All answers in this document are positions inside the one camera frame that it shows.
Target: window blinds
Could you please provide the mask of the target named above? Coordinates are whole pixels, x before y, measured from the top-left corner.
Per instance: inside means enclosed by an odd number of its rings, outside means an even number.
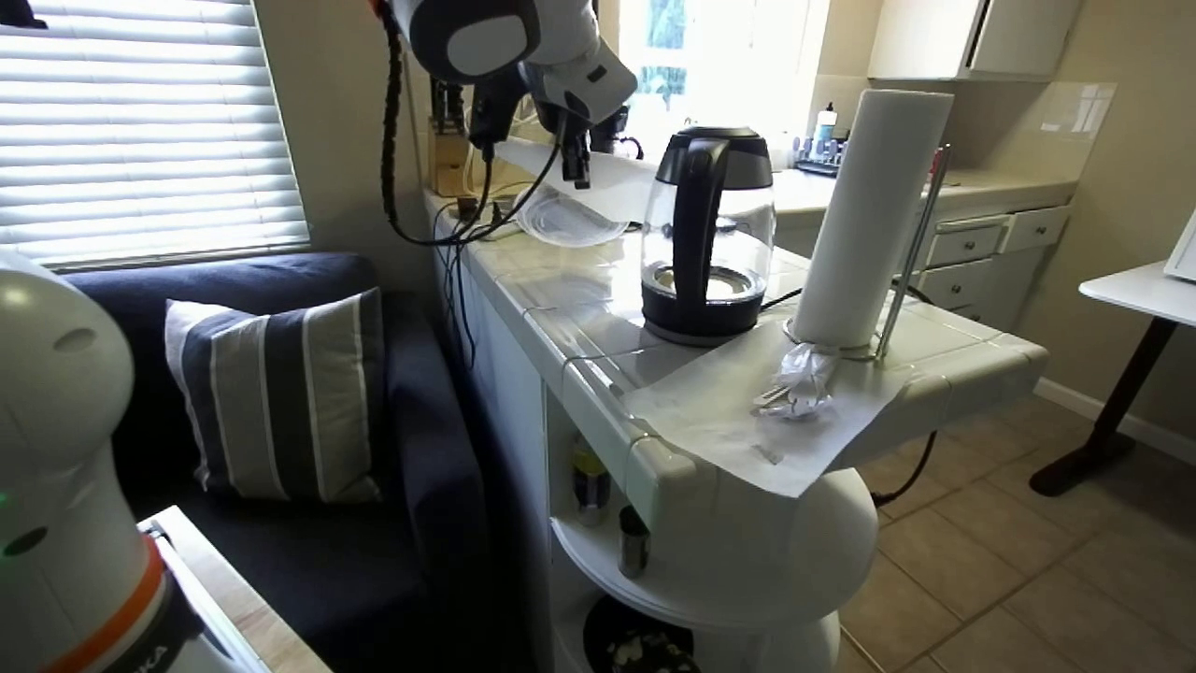
[[[306,246],[250,0],[35,0],[0,27],[0,246],[43,267]]]

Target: tile floor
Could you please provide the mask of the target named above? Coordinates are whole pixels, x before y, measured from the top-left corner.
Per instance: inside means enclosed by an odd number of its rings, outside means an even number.
[[[939,434],[883,510],[883,546],[839,611],[839,673],[1196,673],[1196,467],[1137,448],[1061,497],[1029,475],[1089,424],[1020,401]],[[893,490],[922,443],[863,467]]]

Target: white table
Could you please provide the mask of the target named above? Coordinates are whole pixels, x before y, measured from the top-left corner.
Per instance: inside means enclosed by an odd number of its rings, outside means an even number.
[[[1131,358],[1125,364],[1118,388],[1110,394],[1107,409],[1100,412],[1089,443],[1076,453],[1067,453],[1031,475],[1031,490],[1039,490],[1047,497],[1074,490],[1089,475],[1096,475],[1125,458],[1128,443],[1118,437],[1118,427],[1122,427],[1131,397],[1151,379],[1151,366],[1158,364],[1169,335],[1177,325],[1196,328],[1196,286],[1166,276],[1161,261],[1084,281],[1080,296],[1131,311],[1131,313],[1146,313],[1151,325],[1146,325],[1142,342],[1137,346]]]
[[[274,607],[226,566],[226,558],[182,516],[182,510],[159,510],[143,519],[143,533],[159,533],[185,574],[215,604],[215,611],[238,630],[265,670],[326,673],[327,667],[297,639],[297,631],[274,612]]]

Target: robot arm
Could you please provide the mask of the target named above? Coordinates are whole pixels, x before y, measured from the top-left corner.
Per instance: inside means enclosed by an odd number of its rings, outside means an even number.
[[[520,68],[537,106],[600,124],[634,90],[604,48],[589,0],[393,0],[416,60],[448,84]]]
[[[484,144],[505,138],[513,101],[528,90],[564,145],[564,181],[585,187],[585,131],[618,121],[634,95],[589,0],[393,0],[387,13],[432,79],[478,84],[476,126]]]

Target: cable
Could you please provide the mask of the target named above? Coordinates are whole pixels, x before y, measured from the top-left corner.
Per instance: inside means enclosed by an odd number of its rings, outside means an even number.
[[[933,306],[933,301],[930,301],[922,288],[905,286],[905,292],[908,292],[910,301],[919,301],[919,302],[930,302],[930,306]]]
[[[562,153],[562,144],[554,145],[554,153],[544,156],[544,165],[537,169],[537,176],[528,185],[528,191],[514,200],[514,205],[505,216],[494,216],[482,234],[462,236],[461,242],[476,242],[476,240],[488,240],[497,230],[513,225],[514,215],[529,202],[529,194],[544,185],[544,176],[554,174]]]
[[[634,136],[618,138],[619,145],[634,145],[634,160],[641,160],[641,144]]]
[[[777,302],[790,302],[790,301],[801,296],[801,292],[802,292],[802,288],[792,288],[792,292],[786,292],[786,296],[775,296],[775,301],[758,302],[758,313],[770,311],[770,306],[777,306]]]
[[[372,15],[383,29],[383,48],[387,48],[387,72],[383,72],[383,114],[381,114],[381,169],[377,169],[377,181],[381,181],[381,209],[383,209],[383,225],[412,246],[456,246],[476,225],[478,216],[468,216],[462,230],[448,234],[448,236],[412,236],[405,225],[400,225],[400,205],[395,205],[395,136],[400,136],[400,95],[405,95],[405,43],[400,43],[400,24],[393,18],[393,13],[383,4],[372,4]],[[488,200],[488,160],[494,153],[484,156],[484,185],[482,185],[482,205],[478,215],[484,209],[484,200]]]
[[[919,458],[919,463],[910,467],[910,475],[908,475],[898,490],[889,490],[889,495],[874,495],[874,490],[869,490],[869,505],[883,510],[883,505],[905,497],[905,490],[910,490],[910,487],[919,484],[922,467],[930,463],[933,443],[939,443],[939,430],[925,434],[922,458]]]

